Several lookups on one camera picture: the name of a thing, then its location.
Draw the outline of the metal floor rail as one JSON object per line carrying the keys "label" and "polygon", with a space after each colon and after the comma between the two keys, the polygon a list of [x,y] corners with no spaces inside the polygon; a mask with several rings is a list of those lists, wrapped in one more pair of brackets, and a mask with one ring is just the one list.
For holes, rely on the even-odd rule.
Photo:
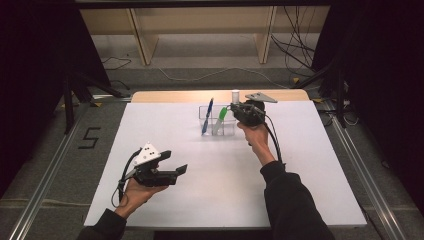
{"label": "metal floor rail", "polygon": [[61,167],[66,154],[69,151],[71,143],[79,129],[80,122],[89,108],[88,104],[81,104],[76,110],[76,116],[73,126],[62,138],[47,170],[45,171],[40,183],[38,184],[32,197],[29,199],[20,217],[18,218],[8,240],[25,240],[38,212],[42,202],[47,195],[54,178]]}
{"label": "metal floor rail", "polygon": [[344,118],[336,116],[337,108],[330,101],[325,101],[324,106],[327,111],[331,111],[332,122],[335,131],[342,145],[344,146],[347,155],[349,156],[349,159],[368,195],[368,198],[370,199],[374,211],[378,215],[379,220],[384,227],[388,239],[406,240],[406,235],[402,230],[399,221],[396,219],[395,214],[391,210],[387,200],[383,196],[376,181],[366,167],[366,164],[364,163],[362,156],[358,152],[357,147],[349,135],[347,128],[342,127]]}

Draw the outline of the blue pen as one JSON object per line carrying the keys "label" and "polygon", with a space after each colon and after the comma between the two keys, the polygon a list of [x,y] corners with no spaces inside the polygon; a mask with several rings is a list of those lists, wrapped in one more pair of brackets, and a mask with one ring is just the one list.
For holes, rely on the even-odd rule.
{"label": "blue pen", "polygon": [[203,126],[202,126],[202,130],[201,130],[202,135],[204,135],[207,132],[209,117],[210,117],[210,114],[212,112],[213,103],[214,103],[214,98],[212,97],[209,101],[209,104],[208,104],[207,112],[206,112],[206,115],[205,115],[205,120],[203,121]]}

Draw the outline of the wooden shelf unit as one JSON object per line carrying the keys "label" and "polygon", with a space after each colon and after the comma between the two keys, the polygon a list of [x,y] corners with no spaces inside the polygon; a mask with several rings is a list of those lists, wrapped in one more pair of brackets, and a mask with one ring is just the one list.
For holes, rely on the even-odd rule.
{"label": "wooden shelf unit", "polygon": [[254,37],[258,61],[267,62],[273,33],[322,31],[328,6],[94,9],[81,12],[92,35],[132,35],[141,63],[151,63],[164,34],[235,34]]}

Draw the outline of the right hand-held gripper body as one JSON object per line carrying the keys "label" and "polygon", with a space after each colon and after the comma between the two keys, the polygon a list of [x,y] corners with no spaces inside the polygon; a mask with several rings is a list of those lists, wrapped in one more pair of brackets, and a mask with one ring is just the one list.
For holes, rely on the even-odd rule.
{"label": "right hand-held gripper body", "polygon": [[265,122],[265,103],[277,103],[277,100],[264,93],[257,92],[246,95],[245,102],[239,102],[240,111],[233,116],[241,123],[249,127],[255,127]]}

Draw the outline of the black tripod stand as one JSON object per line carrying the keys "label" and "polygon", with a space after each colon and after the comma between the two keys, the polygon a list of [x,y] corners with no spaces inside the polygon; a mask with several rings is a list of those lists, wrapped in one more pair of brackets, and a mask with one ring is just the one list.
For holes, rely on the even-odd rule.
{"label": "black tripod stand", "polygon": [[335,94],[335,117],[343,128],[346,127],[344,120],[344,75],[343,61],[335,57],[327,66],[294,86],[294,89],[302,89],[313,82],[322,80],[318,90],[319,95],[324,98],[329,98],[332,94]]}
{"label": "black tripod stand", "polygon": [[94,86],[117,98],[128,97],[128,94],[114,90],[112,87],[102,84],[84,73],[74,72],[67,74],[63,80],[63,97],[66,113],[66,134],[68,134],[72,127],[75,125],[72,96],[75,95],[82,103],[91,103],[94,100],[94,97],[88,89],[89,86]]}

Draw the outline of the green highlighter marker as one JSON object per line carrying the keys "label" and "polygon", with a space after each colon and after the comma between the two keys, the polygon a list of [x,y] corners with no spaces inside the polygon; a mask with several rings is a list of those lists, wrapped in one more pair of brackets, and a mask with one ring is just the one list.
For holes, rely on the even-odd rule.
{"label": "green highlighter marker", "polygon": [[212,129],[212,134],[213,135],[219,135],[220,133],[223,132],[223,130],[224,130],[224,122],[225,122],[225,117],[226,117],[227,111],[228,111],[228,107],[227,106],[224,106],[220,110],[219,115],[218,115],[218,118],[217,118],[217,120],[216,120],[216,122],[215,122],[215,124],[213,126],[213,129]]}

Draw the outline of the clear plastic organizer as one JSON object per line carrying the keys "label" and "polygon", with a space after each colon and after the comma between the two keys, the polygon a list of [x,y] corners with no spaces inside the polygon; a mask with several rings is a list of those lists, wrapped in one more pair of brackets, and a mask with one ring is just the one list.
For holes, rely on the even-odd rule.
{"label": "clear plastic organizer", "polygon": [[[233,117],[232,112],[230,111],[228,106],[227,106],[228,111],[227,111],[227,114],[226,114],[226,117],[225,117],[223,132],[220,133],[219,135],[213,135],[212,134],[213,126],[214,126],[214,124],[215,124],[215,122],[218,118],[220,110],[224,106],[226,106],[226,105],[213,105],[212,112],[211,112],[210,117],[209,117],[207,132],[203,136],[233,136],[235,134],[236,119]],[[199,118],[201,130],[202,130],[202,126],[203,126],[203,121],[205,120],[207,108],[208,108],[207,106],[200,106],[198,108],[198,118]]]}

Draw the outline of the person's left hand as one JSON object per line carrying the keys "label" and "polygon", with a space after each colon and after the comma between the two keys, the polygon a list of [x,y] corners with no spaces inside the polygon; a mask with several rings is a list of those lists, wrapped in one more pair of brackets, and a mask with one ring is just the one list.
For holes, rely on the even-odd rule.
{"label": "person's left hand", "polygon": [[127,219],[139,207],[145,204],[154,194],[167,189],[167,186],[146,187],[131,178],[126,186],[124,196],[115,209],[115,213]]}

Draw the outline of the black curtain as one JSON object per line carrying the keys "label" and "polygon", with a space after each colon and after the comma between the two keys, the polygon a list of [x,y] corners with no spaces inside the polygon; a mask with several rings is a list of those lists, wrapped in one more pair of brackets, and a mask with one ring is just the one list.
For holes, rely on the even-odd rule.
{"label": "black curtain", "polygon": [[424,215],[424,0],[330,0],[313,67],[341,49],[348,98]]}
{"label": "black curtain", "polygon": [[75,0],[0,0],[0,197],[73,73],[110,84]]}

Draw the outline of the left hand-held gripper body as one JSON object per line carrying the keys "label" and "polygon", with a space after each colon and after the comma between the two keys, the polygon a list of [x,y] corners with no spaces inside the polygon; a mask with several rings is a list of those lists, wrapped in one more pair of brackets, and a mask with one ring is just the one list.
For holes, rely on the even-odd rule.
{"label": "left hand-held gripper body", "polygon": [[146,143],[139,155],[134,161],[133,178],[141,185],[146,187],[158,187],[175,185],[177,181],[177,172],[160,171],[158,165],[161,161],[157,161],[160,153],[150,142]]}

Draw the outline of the white board sheet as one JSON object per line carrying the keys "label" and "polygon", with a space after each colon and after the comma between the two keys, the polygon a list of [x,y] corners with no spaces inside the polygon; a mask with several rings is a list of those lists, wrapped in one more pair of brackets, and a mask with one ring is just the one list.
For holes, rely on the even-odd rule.
{"label": "white board sheet", "polygon": [[[171,151],[164,170],[187,171],[128,219],[131,228],[156,230],[263,229],[265,209],[260,163],[240,129],[230,136],[201,132],[205,103],[130,103],[126,106],[103,175],[87,214],[95,224],[114,201],[129,157],[145,143]],[[290,172],[299,174],[325,223],[359,227],[366,221],[310,101],[267,105]]]}

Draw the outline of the person's right hand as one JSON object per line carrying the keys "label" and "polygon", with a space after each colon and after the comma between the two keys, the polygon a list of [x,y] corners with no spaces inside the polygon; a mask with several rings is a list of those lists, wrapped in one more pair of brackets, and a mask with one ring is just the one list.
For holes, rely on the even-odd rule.
{"label": "person's right hand", "polygon": [[251,145],[252,151],[262,166],[275,161],[275,157],[268,146],[268,131],[264,124],[249,127],[238,122],[237,126],[244,132],[246,141]]}

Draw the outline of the wooden table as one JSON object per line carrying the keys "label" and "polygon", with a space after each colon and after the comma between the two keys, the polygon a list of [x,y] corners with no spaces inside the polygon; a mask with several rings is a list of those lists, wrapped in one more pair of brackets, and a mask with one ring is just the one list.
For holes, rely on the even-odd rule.
{"label": "wooden table", "polygon": [[[261,92],[278,101],[308,101],[307,92],[302,89],[248,89],[240,90],[240,99]],[[214,98],[218,103],[229,103],[232,100],[231,90],[188,90],[188,91],[138,91],[131,99],[132,103],[194,103],[208,102]]]}

